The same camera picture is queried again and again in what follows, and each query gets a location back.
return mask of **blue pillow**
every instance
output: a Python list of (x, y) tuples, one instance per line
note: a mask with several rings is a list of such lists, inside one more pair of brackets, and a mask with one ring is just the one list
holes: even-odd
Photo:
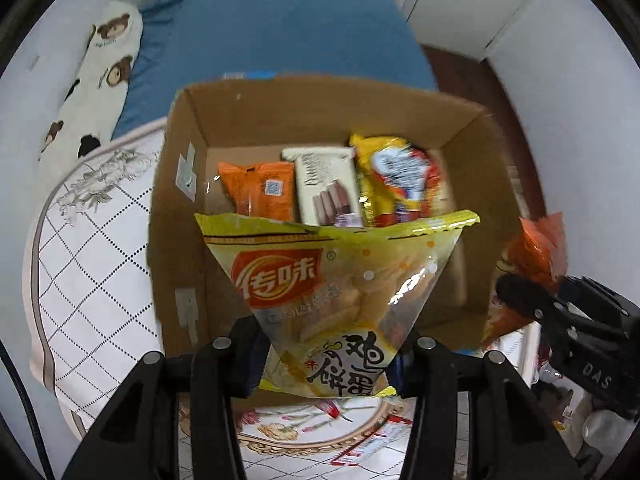
[(165, 116), (177, 92), (229, 72), (358, 76), (437, 90), (392, 0), (156, 0), (113, 138)]

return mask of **snack bag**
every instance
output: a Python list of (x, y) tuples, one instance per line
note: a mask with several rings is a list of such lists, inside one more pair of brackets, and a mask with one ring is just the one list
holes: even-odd
[(361, 196), (374, 211), (375, 225), (409, 222), (430, 215), (430, 203), (440, 187), (440, 171), (432, 157), (399, 137), (353, 134), (358, 167), (363, 175)]
[(236, 166), (219, 162), (218, 174), (236, 204), (237, 213), (285, 222), (293, 220), (293, 163)]
[(281, 365), (269, 380), (303, 397), (371, 396), (414, 325), (471, 211), (385, 228), (196, 215)]
[(362, 227), (351, 148), (297, 146), (282, 150), (282, 158), (294, 163), (303, 224)]
[(521, 218), (520, 224), (522, 232), (505, 249), (495, 266), (483, 345), (531, 322), (498, 299), (495, 283), (502, 275), (514, 272), (550, 292), (557, 292), (568, 269), (562, 213), (554, 213), (535, 222)]
[(362, 207), (362, 224), (364, 227), (376, 226), (376, 212), (373, 211), (373, 187), (358, 168), (357, 179), (360, 188), (360, 205)]

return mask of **floral pattern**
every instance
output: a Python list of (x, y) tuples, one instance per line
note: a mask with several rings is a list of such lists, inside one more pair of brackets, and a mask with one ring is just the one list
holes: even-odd
[(60, 214), (71, 225), (76, 215), (111, 200), (110, 191), (123, 180), (137, 180), (151, 167), (155, 167), (160, 152), (145, 154), (135, 148), (121, 148), (105, 160), (96, 170), (88, 164), (81, 179), (68, 187), (68, 191), (56, 201)]
[[(284, 413), (277, 409), (270, 412), (256, 412), (255, 410), (248, 410), (236, 415), (236, 430), (241, 432), (245, 424), (249, 426), (258, 424), (261, 417), (277, 416), (281, 420), (290, 422), (290, 424), (270, 422), (267, 424), (260, 424), (257, 427), (257, 430), (273, 440), (297, 440), (300, 436), (298, 429), (300, 429), (302, 433), (311, 433), (315, 430), (319, 430), (320, 428), (324, 428), (325, 426), (330, 426), (337, 418), (341, 418), (347, 422), (353, 422), (344, 414), (354, 410), (371, 409), (370, 406), (346, 406), (346, 400), (347, 399), (322, 400), (314, 402), (311, 406), (303, 405), (294, 409), (287, 408), (287, 411)], [(309, 413), (309, 408), (316, 408), (317, 410), (312, 410), (311, 413)]]

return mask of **clear plastic bag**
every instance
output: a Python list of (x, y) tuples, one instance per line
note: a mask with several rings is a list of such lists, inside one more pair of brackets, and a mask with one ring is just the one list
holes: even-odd
[(277, 352), (268, 380), (303, 397), (371, 396), (470, 211), (385, 228), (196, 215), (205, 241)]

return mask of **orange snack package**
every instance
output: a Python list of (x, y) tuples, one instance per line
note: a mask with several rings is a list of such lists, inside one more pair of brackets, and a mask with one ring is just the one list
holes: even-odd
[(219, 162), (218, 174), (238, 214), (293, 222), (292, 162), (254, 166)]
[(513, 272), (544, 286), (550, 292), (557, 292), (562, 277), (567, 273), (562, 213), (554, 213), (537, 221), (521, 218), (520, 224), (522, 232), (502, 253), (495, 266), (483, 345), (531, 322), (498, 299), (495, 283), (502, 275)]

